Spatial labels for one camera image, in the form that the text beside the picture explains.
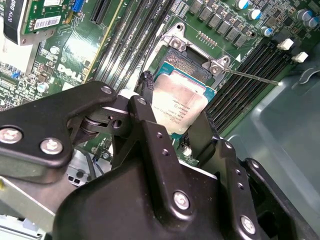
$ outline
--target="screw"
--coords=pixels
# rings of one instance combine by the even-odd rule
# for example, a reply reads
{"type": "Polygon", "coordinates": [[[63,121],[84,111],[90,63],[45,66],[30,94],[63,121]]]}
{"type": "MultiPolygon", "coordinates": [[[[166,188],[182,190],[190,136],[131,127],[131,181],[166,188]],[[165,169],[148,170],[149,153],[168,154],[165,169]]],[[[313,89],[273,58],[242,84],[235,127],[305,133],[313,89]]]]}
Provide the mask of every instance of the screw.
{"type": "Polygon", "coordinates": [[[104,154],[102,154],[102,157],[103,157],[104,159],[107,159],[107,158],[109,158],[109,154],[108,154],[107,152],[105,152],[104,154]]]}
{"type": "Polygon", "coordinates": [[[143,104],[143,105],[146,105],[146,104],[147,104],[146,100],[144,100],[142,97],[139,97],[139,98],[138,98],[138,102],[141,103],[141,104],[143,104]]]}
{"type": "Polygon", "coordinates": [[[112,93],[110,87],[108,87],[108,86],[103,86],[103,87],[101,88],[101,90],[102,90],[102,92],[104,92],[104,93],[106,93],[106,94],[111,94],[111,93],[112,93]]]}
{"type": "Polygon", "coordinates": [[[173,200],[174,203],[177,205],[178,208],[182,209],[182,210],[186,210],[189,208],[189,199],[187,198],[187,196],[180,192],[180,191],[176,191],[173,194],[173,200]]]}
{"type": "Polygon", "coordinates": [[[232,146],[231,146],[231,144],[229,143],[229,142],[225,142],[225,145],[226,145],[226,147],[228,148],[228,149],[232,149],[232,146]]]}
{"type": "Polygon", "coordinates": [[[48,138],[40,144],[40,149],[45,154],[56,155],[63,150],[62,143],[56,138],[48,138]]]}
{"type": "Polygon", "coordinates": [[[216,74],[219,71],[219,68],[218,66],[213,65],[212,67],[210,67],[210,70],[213,74],[216,74]]]}
{"type": "Polygon", "coordinates": [[[252,165],[253,165],[256,169],[259,168],[259,165],[258,165],[257,163],[255,163],[254,161],[252,161],[252,165]]]}
{"type": "Polygon", "coordinates": [[[247,217],[247,216],[242,216],[241,217],[241,223],[244,229],[249,233],[249,234],[255,234],[256,233],[256,228],[253,224],[253,222],[247,217]]]}
{"type": "Polygon", "coordinates": [[[22,139],[22,133],[14,128],[7,127],[0,130],[0,142],[4,144],[15,144],[22,139]]]}

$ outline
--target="connector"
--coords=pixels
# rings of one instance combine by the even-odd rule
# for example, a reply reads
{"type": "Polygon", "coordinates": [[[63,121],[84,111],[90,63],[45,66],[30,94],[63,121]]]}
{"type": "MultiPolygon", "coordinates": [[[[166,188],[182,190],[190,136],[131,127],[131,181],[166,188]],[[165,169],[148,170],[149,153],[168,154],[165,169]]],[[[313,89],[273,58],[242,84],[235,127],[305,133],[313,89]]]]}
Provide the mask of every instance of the connector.
{"type": "Polygon", "coordinates": [[[111,0],[97,0],[90,17],[90,21],[94,24],[101,24],[105,18],[111,0]]]}
{"type": "Polygon", "coordinates": [[[85,0],[75,0],[72,6],[72,11],[78,13],[81,11],[82,7],[84,6],[85,0]]]}

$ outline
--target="metal rod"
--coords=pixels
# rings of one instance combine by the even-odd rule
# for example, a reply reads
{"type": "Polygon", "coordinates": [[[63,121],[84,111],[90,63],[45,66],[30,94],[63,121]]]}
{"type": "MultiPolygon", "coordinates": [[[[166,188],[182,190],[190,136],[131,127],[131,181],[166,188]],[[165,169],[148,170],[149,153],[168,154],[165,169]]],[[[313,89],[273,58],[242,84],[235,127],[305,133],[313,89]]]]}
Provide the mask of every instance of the metal rod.
{"type": "Polygon", "coordinates": [[[254,76],[254,75],[247,74],[247,73],[243,73],[243,72],[239,72],[239,71],[233,71],[233,70],[227,69],[227,68],[224,69],[224,71],[227,72],[227,73],[239,75],[239,76],[246,77],[246,78],[249,78],[249,79],[258,80],[258,81],[260,81],[260,82],[264,82],[264,83],[267,83],[267,84],[273,84],[273,85],[276,85],[276,86],[280,86],[280,85],[281,85],[278,81],[273,81],[273,80],[265,79],[265,78],[263,78],[263,77],[254,76]]]}

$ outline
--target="cable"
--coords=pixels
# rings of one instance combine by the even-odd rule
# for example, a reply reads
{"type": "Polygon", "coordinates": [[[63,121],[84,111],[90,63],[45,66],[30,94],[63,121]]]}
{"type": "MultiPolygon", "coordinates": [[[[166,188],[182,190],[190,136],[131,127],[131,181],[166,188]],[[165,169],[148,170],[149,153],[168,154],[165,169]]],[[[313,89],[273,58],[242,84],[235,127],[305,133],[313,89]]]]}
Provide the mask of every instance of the cable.
{"type": "Polygon", "coordinates": [[[99,164],[97,163],[99,160],[98,156],[95,155],[92,159],[93,164],[96,166],[96,168],[99,170],[99,172],[101,173],[101,175],[105,174],[104,171],[102,170],[102,168],[99,166],[99,164]]]}
{"type": "Polygon", "coordinates": [[[96,179],[97,175],[96,175],[95,167],[89,153],[78,146],[75,147],[75,149],[81,152],[85,156],[86,162],[88,163],[90,176],[92,179],[96,179]]]}

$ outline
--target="barcode sticker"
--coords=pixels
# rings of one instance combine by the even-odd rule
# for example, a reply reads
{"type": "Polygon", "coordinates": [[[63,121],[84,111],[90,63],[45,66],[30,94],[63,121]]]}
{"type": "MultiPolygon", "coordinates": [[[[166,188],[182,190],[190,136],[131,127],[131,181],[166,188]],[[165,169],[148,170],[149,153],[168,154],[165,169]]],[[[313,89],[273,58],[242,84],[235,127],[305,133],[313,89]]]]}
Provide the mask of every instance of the barcode sticker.
{"type": "Polygon", "coordinates": [[[48,6],[57,6],[60,4],[60,0],[44,0],[43,6],[48,7],[48,6]]]}
{"type": "Polygon", "coordinates": [[[42,29],[59,24],[61,16],[52,16],[35,21],[34,29],[42,29]]]}

